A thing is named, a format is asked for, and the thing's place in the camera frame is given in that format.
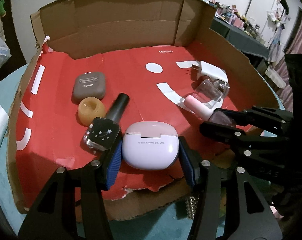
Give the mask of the black star nail polish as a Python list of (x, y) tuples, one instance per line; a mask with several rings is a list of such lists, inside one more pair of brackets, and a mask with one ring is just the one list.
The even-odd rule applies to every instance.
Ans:
[(130, 97), (127, 94), (118, 94), (106, 116), (94, 118), (83, 137), (86, 146), (102, 152), (112, 148), (121, 131), (120, 119), (129, 100)]

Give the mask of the clear plastic cup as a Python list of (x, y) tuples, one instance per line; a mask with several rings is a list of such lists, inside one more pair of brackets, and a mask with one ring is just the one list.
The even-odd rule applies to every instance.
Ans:
[(192, 96), (204, 103), (210, 109), (214, 110), (222, 107), (223, 101), (227, 97), (228, 93), (229, 84), (224, 87), (205, 86), (204, 84), (199, 84), (195, 88), (195, 92)]

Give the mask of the purple nail polish pink cap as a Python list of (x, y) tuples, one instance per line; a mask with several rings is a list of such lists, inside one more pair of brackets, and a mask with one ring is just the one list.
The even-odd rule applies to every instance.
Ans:
[(234, 120), (229, 118), (222, 111), (213, 111), (192, 95), (188, 95), (183, 104), (203, 121), (230, 127), (236, 126)]

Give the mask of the lilac earbuds case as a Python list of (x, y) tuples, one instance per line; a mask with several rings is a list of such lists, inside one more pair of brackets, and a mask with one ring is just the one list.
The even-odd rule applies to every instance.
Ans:
[(139, 170), (164, 170), (177, 159), (176, 129), (165, 122), (141, 121), (130, 125), (123, 136), (122, 157)]

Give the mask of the amber round sponge holder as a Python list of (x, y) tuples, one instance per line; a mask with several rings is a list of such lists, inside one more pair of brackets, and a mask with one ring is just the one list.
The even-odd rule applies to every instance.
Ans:
[(106, 112), (105, 105), (101, 100), (94, 97), (87, 97), (80, 102), (77, 115), (80, 123), (88, 127), (94, 118), (105, 117)]

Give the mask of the white charger adapter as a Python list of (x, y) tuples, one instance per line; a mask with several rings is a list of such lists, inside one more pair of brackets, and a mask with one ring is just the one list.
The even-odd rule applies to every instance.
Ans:
[(204, 76), (209, 77), (211, 80), (220, 80), (228, 83), (227, 74), (223, 69), (204, 61), (197, 61), (192, 64), (191, 79), (197, 81)]

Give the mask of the grey eye shadow case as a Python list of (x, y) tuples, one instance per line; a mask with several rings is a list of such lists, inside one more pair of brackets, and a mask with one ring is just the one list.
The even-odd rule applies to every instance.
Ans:
[(102, 100), (106, 93), (106, 79), (102, 72), (89, 72), (79, 75), (75, 79), (72, 91), (73, 103), (80, 103), (83, 99), (94, 97)]

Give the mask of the dark cluttered side table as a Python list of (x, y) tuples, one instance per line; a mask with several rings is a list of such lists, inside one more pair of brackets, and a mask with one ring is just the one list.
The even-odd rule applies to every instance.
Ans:
[(240, 50), (243, 53), (262, 57), (265, 60), (267, 59), (269, 53), (267, 47), (250, 35), (246, 34), (243, 30), (216, 16), (217, 13), (215, 13), (215, 17), (210, 26), (213, 31), (224, 37), (237, 50)]

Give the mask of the smartphone with lit screen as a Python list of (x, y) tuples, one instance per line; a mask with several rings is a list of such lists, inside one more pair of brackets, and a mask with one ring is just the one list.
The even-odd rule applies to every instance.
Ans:
[(12, 230), (1, 206), (0, 206), (0, 228), (2, 229), (2, 231), (11, 237), (15, 237), (16, 234), (14, 233), (14, 231)]

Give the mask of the white wardrobe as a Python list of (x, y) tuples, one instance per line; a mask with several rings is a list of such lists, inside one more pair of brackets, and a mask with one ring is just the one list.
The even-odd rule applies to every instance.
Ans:
[(251, 0), (246, 12), (246, 18), (252, 25), (258, 26), (257, 30), (262, 43), (269, 47), (278, 25), (278, 18), (284, 9), (280, 0)]

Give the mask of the red cardboard tray box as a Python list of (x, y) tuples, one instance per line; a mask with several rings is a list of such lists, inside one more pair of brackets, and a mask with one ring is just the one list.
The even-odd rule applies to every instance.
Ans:
[(79, 75), (105, 75), (106, 107), (118, 94), (129, 95), (122, 130), (139, 121), (166, 122), (209, 159), (227, 147), (203, 137), (201, 121), (158, 87), (164, 83), (174, 96), (193, 91), (190, 69), (179, 62), (222, 68), (231, 87), (226, 109), (279, 107), (249, 59), (211, 29), (214, 16), (215, 8), (201, 0), (59, 0), (31, 15), (39, 48), (11, 106), (7, 148), (19, 213), (28, 212), (56, 168), (80, 168), (95, 157), (83, 144), (86, 128), (71, 99)]

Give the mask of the teal table cloth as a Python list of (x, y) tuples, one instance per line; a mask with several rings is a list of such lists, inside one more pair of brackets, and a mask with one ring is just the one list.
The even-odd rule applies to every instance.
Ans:
[[(9, 112), (20, 79), (22, 66), (0, 82), (0, 106)], [(17, 234), (25, 215), (18, 212), (11, 192), (6, 168), (7, 138), (0, 145), (0, 207), (13, 232)], [(114, 239), (187, 239), (192, 221), (186, 217), (183, 201), (152, 211), (142, 217), (126, 221), (112, 221)]]

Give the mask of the green plush on door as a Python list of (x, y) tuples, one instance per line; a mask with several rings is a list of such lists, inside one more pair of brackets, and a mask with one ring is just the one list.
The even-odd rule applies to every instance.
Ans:
[(4, 17), (6, 15), (6, 10), (4, 9), (4, 0), (0, 0), (0, 17)]

